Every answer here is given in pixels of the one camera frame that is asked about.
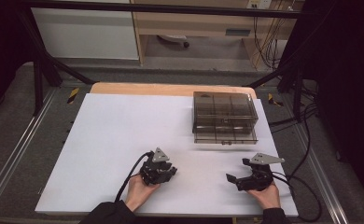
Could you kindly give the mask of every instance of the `white tabletop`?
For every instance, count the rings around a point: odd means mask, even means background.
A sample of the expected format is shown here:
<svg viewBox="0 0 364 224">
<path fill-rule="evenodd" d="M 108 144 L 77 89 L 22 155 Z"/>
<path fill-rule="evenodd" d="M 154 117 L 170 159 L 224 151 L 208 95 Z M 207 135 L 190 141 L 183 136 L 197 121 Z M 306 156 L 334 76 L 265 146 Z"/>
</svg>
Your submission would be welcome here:
<svg viewBox="0 0 364 224">
<path fill-rule="evenodd" d="M 87 94 L 35 210 L 84 215 L 98 203 L 113 202 L 138 158 L 160 147 L 178 170 L 135 212 L 138 216 L 260 215 L 257 202 L 226 179 L 226 174 L 251 175 L 242 158 L 258 152 L 278 156 L 261 102 L 254 103 L 258 142 L 222 146 L 194 144 L 190 96 Z M 279 163 L 271 168 L 284 173 Z M 275 182 L 286 215 L 296 216 L 288 187 Z"/>
</svg>

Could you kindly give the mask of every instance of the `power strip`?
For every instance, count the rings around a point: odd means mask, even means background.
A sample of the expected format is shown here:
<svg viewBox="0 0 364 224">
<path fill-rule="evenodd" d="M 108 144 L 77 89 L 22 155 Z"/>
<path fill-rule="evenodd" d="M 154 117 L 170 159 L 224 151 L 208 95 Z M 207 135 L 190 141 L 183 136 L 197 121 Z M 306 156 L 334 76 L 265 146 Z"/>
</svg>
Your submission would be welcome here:
<svg viewBox="0 0 364 224">
<path fill-rule="evenodd" d="M 246 8 L 269 9 L 272 0 L 249 0 Z"/>
</svg>

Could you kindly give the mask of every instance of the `transparent plastic box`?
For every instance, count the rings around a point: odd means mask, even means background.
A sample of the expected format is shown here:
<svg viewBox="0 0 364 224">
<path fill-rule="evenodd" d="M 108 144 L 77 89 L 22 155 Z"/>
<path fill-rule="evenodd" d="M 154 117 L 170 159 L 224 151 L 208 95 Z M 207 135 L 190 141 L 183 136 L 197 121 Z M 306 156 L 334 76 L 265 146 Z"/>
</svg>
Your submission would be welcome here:
<svg viewBox="0 0 364 224">
<path fill-rule="evenodd" d="M 204 92 L 193 94 L 193 133 L 195 143 L 256 144 L 258 120 L 251 95 Z"/>
</svg>

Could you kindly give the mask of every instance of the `human hand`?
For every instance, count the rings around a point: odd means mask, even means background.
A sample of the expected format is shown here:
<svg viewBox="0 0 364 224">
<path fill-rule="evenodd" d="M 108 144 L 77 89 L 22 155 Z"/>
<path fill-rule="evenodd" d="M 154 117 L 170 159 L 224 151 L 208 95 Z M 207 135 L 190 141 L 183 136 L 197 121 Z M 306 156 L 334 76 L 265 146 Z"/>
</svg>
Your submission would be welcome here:
<svg viewBox="0 0 364 224">
<path fill-rule="evenodd" d="M 127 192 L 126 206 L 134 212 L 144 204 L 150 195 L 160 187 L 157 185 L 146 185 L 141 175 L 130 178 L 129 190 Z"/>
<path fill-rule="evenodd" d="M 263 210 L 267 208 L 281 207 L 278 187 L 275 185 L 274 182 L 272 182 L 269 187 L 262 191 L 251 189 L 247 190 L 246 192 L 254 196 L 254 198 L 259 202 Z"/>
</svg>

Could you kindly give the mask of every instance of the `sleeve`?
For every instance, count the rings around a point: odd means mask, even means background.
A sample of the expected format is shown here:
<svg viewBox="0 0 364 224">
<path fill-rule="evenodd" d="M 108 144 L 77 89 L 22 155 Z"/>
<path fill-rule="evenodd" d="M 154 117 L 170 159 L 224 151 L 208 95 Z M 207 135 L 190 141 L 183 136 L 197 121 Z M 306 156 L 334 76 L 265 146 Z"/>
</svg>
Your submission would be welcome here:
<svg viewBox="0 0 364 224">
<path fill-rule="evenodd" d="M 124 201 L 100 203 L 79 224 L 130 224 L 135 214 Z"/>
<path fill-rule="evenodd" d="M 263 210 L 262 224 L 290 224 L 282 208 L 268 208 Z"/>
</svg>

